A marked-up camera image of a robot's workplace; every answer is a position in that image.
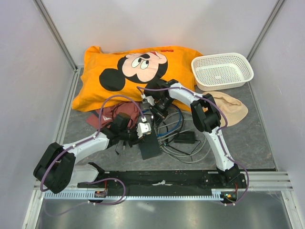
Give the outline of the black network switch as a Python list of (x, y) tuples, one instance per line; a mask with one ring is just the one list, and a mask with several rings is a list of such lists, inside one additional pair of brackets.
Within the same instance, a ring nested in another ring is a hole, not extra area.
[(154, 131), (143, 137), (142, 141), (139, 143), (139, 149), (143, 160), (154, 158), (162, 154)]

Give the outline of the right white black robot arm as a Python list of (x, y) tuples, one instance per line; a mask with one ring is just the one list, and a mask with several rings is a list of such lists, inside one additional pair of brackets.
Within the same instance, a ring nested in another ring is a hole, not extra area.
[(221, 131), (223, 113), (217, 107), (211, 94), (198, 94), (184, 87), (176, 80), (158, 83), (144, 88), (146, 98), (150, 101), (151, 111), (155, 123), (160, 123), (168, 115), (168, 107), (177, 100), (191, 109), (193, 124), (196, 129), (205, 135), (216, 160), (219, 173), (218, 182), (222, 187), (228, 188), (235, 183), (240, 171), (238, 165), (231, 158)]

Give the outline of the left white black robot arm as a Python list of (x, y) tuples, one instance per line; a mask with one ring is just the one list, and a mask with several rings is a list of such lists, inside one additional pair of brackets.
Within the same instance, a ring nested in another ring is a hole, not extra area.
[(65, 145), (51, 143), (35, 167), (33, 175), (40, 181), (42, 192), (49, 190), (54, 194), (60, 193), (71, 181), (76, 183), (88, 181), (93, 187), (101, 187), (105, 177), (99, 173), (99, 168), (94, 166), (92, 169), (77, 169), (75, 165), (121, 140), (134, 145), (145, 135), (149, 135), (151, 130), (146, 117), (142, 116), (140, 121), (135, 123), (126, 113), (119, 113), (113, 121), (89, 137)]

